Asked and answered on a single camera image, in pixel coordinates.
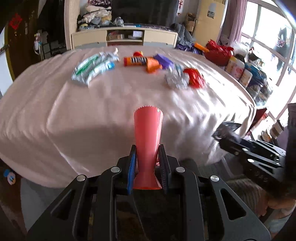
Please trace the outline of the beige tv cabinet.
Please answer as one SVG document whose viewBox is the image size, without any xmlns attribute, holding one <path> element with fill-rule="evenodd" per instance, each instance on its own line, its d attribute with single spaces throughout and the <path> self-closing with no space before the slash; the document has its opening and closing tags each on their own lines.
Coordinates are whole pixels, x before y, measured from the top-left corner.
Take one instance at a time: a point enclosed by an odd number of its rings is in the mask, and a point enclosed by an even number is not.
<svg viewBox="0 0 296 241">
<path fill-rule="evenodd" d="M 175 48 L 178 33 L 156 28 L 135 26 L 83 30 L 70 35 L 69 49 L 98 48 L 111 45 L 140 45 Z"/>
</svg>

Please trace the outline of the white canister pink label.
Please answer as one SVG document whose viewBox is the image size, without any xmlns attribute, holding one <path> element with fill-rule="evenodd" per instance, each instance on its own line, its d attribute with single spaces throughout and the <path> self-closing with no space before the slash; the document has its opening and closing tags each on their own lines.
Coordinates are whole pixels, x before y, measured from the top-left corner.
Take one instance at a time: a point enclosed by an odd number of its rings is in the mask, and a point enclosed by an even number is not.
<svg viewBox="0 0 296 241">
<path fill-rule="evenodd" d="M 236 63 L 232 67 L 230 74 L 234 79 L 239 80 L 243 74 L 244 69 L 245 69 L 245 63 L 237 59 Z"/>
</svg>

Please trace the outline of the green white wipes packet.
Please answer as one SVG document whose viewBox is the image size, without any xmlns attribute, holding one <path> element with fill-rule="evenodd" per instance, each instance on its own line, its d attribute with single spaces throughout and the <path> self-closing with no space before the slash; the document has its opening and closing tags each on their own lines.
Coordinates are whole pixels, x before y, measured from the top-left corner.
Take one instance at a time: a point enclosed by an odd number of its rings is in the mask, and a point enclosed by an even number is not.
<svg viewBox="0 0 296 241">
<path fill-rule="evenodd" d="M 71 80 L 84 86 L 89 86 L 95 77 L 113 69 L 115 63 L 106 61 L 105 52 L 96 53 L 83 60 L 74 68 Z"/>
</svg>

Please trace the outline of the pile of clothes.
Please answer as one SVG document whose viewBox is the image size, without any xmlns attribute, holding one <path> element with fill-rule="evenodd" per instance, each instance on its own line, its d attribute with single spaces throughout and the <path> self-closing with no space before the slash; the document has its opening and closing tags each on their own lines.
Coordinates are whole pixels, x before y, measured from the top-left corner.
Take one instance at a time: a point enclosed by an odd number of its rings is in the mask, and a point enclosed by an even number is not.
<svg viewBox="0 0 296 241">
<path fill-rule="evenodd" d="M 103 27 L 123 27 L 121 17 L 112 20 L 112 1 L 87 1 L 77 17 L 78 31 L 97 29 Z"/>
</svg>

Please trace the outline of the beige folding screen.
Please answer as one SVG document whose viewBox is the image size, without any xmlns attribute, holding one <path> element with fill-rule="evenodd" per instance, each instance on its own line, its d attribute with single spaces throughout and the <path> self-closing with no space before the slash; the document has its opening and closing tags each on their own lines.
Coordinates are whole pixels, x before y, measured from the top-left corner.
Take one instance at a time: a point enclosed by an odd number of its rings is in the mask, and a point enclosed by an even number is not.
<svg viewBox="0 0 296 241">
<path fill-rule="evenodd" d="M 64 1 L 64 33 L 66 49 L 72 49 L 72 34 L 77 31 L 77 18 L 80 13 L 79 0 Z"/>
</svg>

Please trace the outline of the small red toy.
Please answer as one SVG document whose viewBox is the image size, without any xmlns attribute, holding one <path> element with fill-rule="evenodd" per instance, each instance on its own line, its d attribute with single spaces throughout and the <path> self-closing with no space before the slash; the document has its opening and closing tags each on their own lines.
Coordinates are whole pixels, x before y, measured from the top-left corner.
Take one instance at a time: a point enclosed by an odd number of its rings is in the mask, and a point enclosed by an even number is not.
<svg viewBox="0 0 296 241">
<path fill-rule="evenodd" d="M 133 53 L 133 57 L 143 57 L 143 56 L 144 56 L 144 54 L 142 51 L 136 51 Z"/>
</svg>

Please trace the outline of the pink plastic cup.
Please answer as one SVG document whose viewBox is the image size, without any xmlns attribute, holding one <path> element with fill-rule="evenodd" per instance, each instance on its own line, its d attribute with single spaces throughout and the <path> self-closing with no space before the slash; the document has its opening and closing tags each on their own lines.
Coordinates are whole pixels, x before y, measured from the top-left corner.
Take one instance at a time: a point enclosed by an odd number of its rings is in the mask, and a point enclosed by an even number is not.
<svg viewBox="0 0 296 241">
<path fill-rule="evenodd" d="M 138 174 L 133 184 L 134 189 L 159 190 L 162 188 L 154 170 L 158 158 L 163 117 L 163 112 L 154 106 L 142 106 L 134 113 L 138 165 Z"/>
</svg>

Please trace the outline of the pink window curtain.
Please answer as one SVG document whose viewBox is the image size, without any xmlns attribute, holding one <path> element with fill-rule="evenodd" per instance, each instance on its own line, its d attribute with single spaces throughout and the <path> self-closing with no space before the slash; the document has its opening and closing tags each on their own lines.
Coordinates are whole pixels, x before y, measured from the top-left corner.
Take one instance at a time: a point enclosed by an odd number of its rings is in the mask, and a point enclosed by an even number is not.
<svg viewBox="0 0 296 241">
<path fill-rule="evenodd" d="M 240 40 L 246 5 L 247 0 L 228 1 L 223 31 L 225 37 L 228 39 L 229 46 L 232 46 L 235 41 L 238 42 Z"/>
</svg>

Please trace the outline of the red plastic basket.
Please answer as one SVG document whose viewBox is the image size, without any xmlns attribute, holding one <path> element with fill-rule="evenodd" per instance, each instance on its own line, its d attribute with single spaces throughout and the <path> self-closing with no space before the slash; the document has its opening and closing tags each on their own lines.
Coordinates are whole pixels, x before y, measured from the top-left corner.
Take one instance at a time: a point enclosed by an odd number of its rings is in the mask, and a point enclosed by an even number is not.
<svg viewBox="0 0 296 241">
<path fill-rule="evenodd" d="M 206 48 L 209 51 L 204 52 L 205 58 L 217 66 L 226 66 L 234 54 L 234 49 L 232 47 L 218 45 L 214 40 L 208 41 Z"/>
</svg>

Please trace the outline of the crumpled red wrapper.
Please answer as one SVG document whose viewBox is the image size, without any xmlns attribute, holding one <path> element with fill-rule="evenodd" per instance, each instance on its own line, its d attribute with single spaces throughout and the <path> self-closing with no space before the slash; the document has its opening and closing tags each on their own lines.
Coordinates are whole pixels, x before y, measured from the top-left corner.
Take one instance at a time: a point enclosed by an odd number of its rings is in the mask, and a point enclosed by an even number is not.
<svg viewBox="0 0 296 241">
<path fill-rule="evenodd" d="M 202 89 L 206 87 L 206 81 L 197 69 L 186 68 L 183 72 L 189 75 L 189 85 L 192 88 Z"/>
</svg>

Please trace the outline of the orange stick in basket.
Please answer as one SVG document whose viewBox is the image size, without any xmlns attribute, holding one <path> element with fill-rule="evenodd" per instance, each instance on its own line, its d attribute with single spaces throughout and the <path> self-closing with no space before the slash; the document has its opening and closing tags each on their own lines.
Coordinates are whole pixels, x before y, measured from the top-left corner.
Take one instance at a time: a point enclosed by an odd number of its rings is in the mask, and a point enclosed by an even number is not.
<svg viewBox="0 0 296 241">
<path fill-rule="evenodd" d="M 205 52 L 205 53 L 208 53 L 209 52 L 209 49 L 207 49 L 206 47 L 204 47 L 204 46 L 202 46 L 202 45 L 200 45 L 198 43 L 195 43 L 194 44 L 194 47 L 197 48 L 197 49 L 199 49 L 199 50 L 201 50 L 201 51 L 203 51 L 203 52 Z"/>
</svg>

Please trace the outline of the cream lidded canister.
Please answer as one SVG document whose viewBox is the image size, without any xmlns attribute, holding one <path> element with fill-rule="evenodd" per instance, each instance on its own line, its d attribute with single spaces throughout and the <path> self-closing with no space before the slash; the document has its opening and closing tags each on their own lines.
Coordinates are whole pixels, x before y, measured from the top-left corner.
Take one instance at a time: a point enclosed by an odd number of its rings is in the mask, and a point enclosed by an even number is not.
<svg viewBox="0 0 296 241">
<path fill-rule="evenodd" d="M 253 75 L 252 73 L 247 70 L 247 69 L 244 69 L 240 79 L 239 79 L 239 83 L 244 87 L 248 87 L 248 84 L 250 83 L 250 80 L 252 79 Z"/>
</svg>

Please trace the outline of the purple plastic lid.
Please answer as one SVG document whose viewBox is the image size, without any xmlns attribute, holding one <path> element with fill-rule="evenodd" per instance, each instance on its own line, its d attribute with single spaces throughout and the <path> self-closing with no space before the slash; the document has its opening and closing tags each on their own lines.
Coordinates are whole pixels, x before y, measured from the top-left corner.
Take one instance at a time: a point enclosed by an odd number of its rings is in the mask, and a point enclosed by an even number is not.
<svg viewBox="0 0 296 241">
<path fill-rule="evenodd" d="M 153 56 L 153 58 L 155 60 L 157 60 L 159 62 L 159 64 L 161 64 L 163 69 L 168 69 L 169 67 L 173 66 L 173 64 L 174 64 L 170 59 L 168 59 L 167 57 L 165 57 L 161 54 L 155 54 Z"/>
</svg>

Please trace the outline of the clear plastic wrapper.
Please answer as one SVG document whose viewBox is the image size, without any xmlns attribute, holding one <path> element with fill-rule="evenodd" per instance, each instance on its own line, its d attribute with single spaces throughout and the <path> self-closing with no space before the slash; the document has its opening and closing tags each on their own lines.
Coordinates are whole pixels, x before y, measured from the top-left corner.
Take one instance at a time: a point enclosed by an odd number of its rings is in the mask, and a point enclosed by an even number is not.
<svg viewBox="0 0 296 241">
<path fill-rule="evenodd" d="M 115 48 L 115 50 L 113 52 L 106 52 L 105 59 L 106 59 L 106 61 L 119 62 L 120 58 L 118 56 L 118 49 Z"/>
</svg>

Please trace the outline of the black flat television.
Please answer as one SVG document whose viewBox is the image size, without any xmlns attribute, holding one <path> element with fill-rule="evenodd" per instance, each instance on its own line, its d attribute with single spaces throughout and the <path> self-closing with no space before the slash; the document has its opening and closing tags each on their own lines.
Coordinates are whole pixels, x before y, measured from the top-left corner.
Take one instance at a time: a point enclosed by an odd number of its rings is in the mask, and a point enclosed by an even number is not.
<svg viewBox="0 0 296 241">
<path fill-rule="evenodd" d="M 175 22 L 178 5 L 174 0 L 117 0 L 111 3 L 111 15 L 128 24 L 169 27 Z"/>
</svg>

